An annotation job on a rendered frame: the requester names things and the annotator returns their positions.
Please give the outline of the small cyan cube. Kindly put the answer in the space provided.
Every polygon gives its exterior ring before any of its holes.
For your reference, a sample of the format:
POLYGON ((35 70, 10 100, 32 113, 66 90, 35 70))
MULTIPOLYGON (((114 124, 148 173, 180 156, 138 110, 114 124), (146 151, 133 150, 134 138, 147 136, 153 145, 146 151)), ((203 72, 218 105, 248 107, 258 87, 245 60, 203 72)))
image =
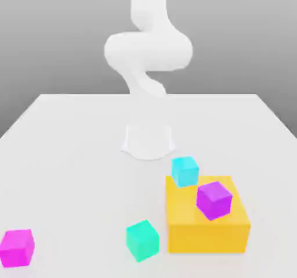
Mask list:
POLYGON ((191 156, 172 159, 172 178, 179 188, 197 185, 199 170, 191 156))

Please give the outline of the small purple cube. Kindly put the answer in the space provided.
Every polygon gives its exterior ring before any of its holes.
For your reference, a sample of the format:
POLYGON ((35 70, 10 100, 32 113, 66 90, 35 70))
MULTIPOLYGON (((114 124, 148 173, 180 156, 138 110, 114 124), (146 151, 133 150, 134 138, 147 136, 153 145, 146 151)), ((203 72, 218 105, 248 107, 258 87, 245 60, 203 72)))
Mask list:
POLYGON ((197 208, 209 221, 230 213, 233 195, 219 182, 214 181, 198 187, 197 208))

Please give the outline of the small turquoise cube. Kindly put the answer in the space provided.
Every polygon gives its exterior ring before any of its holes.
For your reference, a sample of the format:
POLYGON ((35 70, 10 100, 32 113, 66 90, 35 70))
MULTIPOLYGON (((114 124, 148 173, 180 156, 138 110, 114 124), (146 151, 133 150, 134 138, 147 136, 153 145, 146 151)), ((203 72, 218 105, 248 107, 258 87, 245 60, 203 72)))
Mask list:
POLYGON ((160 236, 148 220, 126 228, 126 246, 137 262, 159 253, 160 236))

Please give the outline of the small magenta cube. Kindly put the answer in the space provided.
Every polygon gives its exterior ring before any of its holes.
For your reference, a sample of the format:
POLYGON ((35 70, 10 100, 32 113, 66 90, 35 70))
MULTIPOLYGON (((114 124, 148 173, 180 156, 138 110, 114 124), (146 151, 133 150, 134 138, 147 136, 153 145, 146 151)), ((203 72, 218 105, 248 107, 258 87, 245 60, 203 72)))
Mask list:
POLYGON ((4 268, 28 266, 35 243, 31 229, 6 231, 0 243, 0 260, 4 268))

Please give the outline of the large yellow box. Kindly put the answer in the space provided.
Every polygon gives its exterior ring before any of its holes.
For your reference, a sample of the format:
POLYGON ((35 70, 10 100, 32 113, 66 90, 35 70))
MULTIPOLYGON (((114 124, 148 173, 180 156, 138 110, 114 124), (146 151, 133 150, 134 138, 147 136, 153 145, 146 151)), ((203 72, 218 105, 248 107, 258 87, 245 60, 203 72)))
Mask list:
POLYGON ((165 207, 170 253, 244 253, 251 222, 231 176, 201 176, 199 186, 219 181, 232 195, 230 213, 208 220, 196 206, 198 186, 179 188, 165 177, 165 207))

